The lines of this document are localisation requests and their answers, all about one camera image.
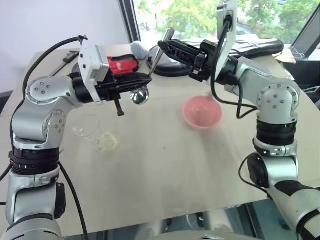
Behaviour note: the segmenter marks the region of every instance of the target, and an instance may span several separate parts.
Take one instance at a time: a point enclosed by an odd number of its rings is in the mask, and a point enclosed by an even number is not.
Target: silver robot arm
[[[158,45],[168,57],[190,66],[189,76],[199,82],[210,83],[215,66],[217,83],[257,107],[257,134],[253,139],[256,152],[247,159],[250,178],[266,190],[299,240],[320,240],[320,191],[298,182],[295,132],[300,88],[292,80],[272,76],[268,69],[245,57],[228,56],[236,40],[236,8],[237,0],[228,0],[217,9],[218,35],[230,22],[220,55],[216,53],[220,44],[207,40],[200,48],[176,39]]]
[[[10,225],[1,240],[59,240],[56,219],[66,210],[65,186],[59,183],[59,147],[69,112],[85,103],[115,101],[120,94],[146,89],[144,73],[114,76],[105,50],[83,39],[78,58],[81,73],[44,76],[29,82],[21,107],[12,118],[12,169],[6,200]]]
[[[259,110],[253,139],[256,152],[247,159],[251,180],[267,191],[298,239],[319,240],[320,191],[298,182],[299,86],[273,77],[244,57],[238,60],[234,75],[242,83],[243,98]],[[239,95],[238,86],[226,85],[225,90]]]

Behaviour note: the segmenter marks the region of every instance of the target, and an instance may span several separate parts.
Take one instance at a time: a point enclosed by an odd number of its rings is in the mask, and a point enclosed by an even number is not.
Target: beige table
[[[128,45],[106,47],[108,56],[128,53]],[[66,50],[52,53],[31,79],[51,73]],[[256,59],[275,76],[288,77],[271,56]],[[73,64],[60,75],[71,72]],[[147,72],[145,64],[140,71]],[[184,102],[207,95],[209,87],[188,77],[153,75],[150,99],[135,105],[123,94],[125,116],[118,117],[113,103],[93,103],[73,110],[68,116],[60,160],[73,180],[89,232],[166,219],[186,213],[220,209],[265,199],[259,190],[238,177],[241,161],[254,151],[256,114],[237,120],[236,107],[223,105],[222,121],[212,130],[197,131],[182,119]],[[237,97],[217,86],[221,98]],[[0,117],[0,170],[7,166],[10,150],[9,122],[21,100],[21,85],[13,92]],[[301,94],[296,139],[299,141],[299,180],[320,186],[320,112]],[[110,132],[119,145],[114,153],[95,151],[91,143],[72,133],[74,122],[92,114],[100,121],[98,133]],[[243,170],[249,179],[248,170]],[[66,184],[62,174],[59,181]],[[7,195],[8,179],[0,184],[0,201]],[[66,186],[67,209],[58,220],[64,236],[82,233],[74,199]],[[0,207],[0,233],[8,227],[5,208]]]

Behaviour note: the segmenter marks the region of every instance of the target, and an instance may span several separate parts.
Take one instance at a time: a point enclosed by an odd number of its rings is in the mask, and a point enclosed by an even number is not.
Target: tree
[[[138,3],[138,14],[140,16],[142,16],[142,15],[146,16],[146,15],[151,15],[152,14],[152,11],[148,6],[147,0],[140,0],[140,3]],[[144,21],[142,23],[142,27],[144,29],[146,29],[147,31],[150,30],[149,26],[148,26],[148,21]]]
[[[288,0],[284,4],[279,17],[285,43],[294,42],[318,4],[319,0]]]
[[[275,20],[277,12],[279,12],[277,0],[251,0],[251,6],[247,12],[250,28],[253,31],[269,26]]]
[[[244,11],[246,9],[247,2],[247,0],[238,0],[238,8]]]
[[[257,30],[260,38],[278,38],[285,44],[292,44],[297,38],[319,0],[288,0],[279,11],[279,25],[265,25]]]
[[[173,0],[161,13],[165,21],[158,30],[174,28],[183,39],[206,37],[217,31],[217,0]]]

